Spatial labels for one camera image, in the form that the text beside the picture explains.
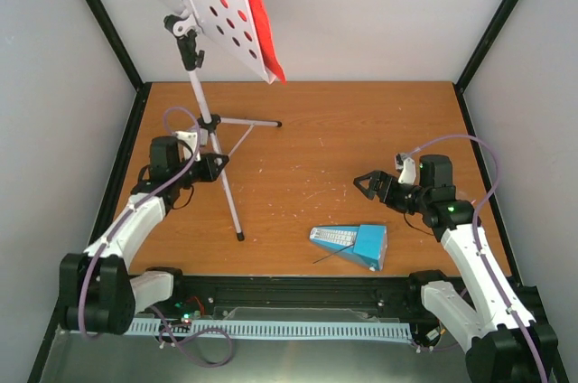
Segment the blue metronome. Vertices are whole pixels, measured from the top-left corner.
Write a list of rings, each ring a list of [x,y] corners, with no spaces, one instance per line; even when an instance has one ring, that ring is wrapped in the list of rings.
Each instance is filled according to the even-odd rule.
[[[328,257],[341,257],[372,272],[383,270],[387,252],[387,226],[383,224],[317,226],[309,240]]]

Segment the white perforated music stand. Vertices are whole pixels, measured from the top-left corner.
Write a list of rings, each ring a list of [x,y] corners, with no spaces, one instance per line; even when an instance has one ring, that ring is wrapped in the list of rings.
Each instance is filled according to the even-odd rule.
[[[208,131],[215,151],[220,149],[219,124],[279,127],[280,121],[226,118],[210,112],[200,82],[199,70],[205,53],[198,47],[199,36],[215,42],[267,83],[280,81],[266,68],[248,0],[158,0],[169,13],[163,27],[175,39],[193,94],[200,110],[200,124]]]

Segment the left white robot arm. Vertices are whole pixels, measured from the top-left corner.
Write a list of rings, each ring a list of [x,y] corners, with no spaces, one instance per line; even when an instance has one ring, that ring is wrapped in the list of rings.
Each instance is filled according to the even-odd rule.
[[[147,237],[173,210],[182,191],[197,182],[214,182],[229,158],[199,151],[194,133],[158,136],[150,144],[149,162],[131,190],[126,206],[105,232],[79,254],[60,263],[60,327],[94,337],[122,335],[136,314],[159,304],[168,313],[181,311],[188,291],[182,271],[153,267],[132,277],[128,269]]]

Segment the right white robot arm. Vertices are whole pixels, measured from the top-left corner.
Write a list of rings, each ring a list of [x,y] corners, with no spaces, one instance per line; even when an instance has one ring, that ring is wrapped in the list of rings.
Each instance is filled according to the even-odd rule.
[[[468,297],[445,280],[420,288],[422,306],[450,332],[465,353],[473,382],[547,382],[558,345],[554,329],[540,323],[509,284],[469,201],[457,197],[452,162],[427,154],[396,159],[398,176],[373,171],[353,183],[404,215],[420,214],[458,268]]]

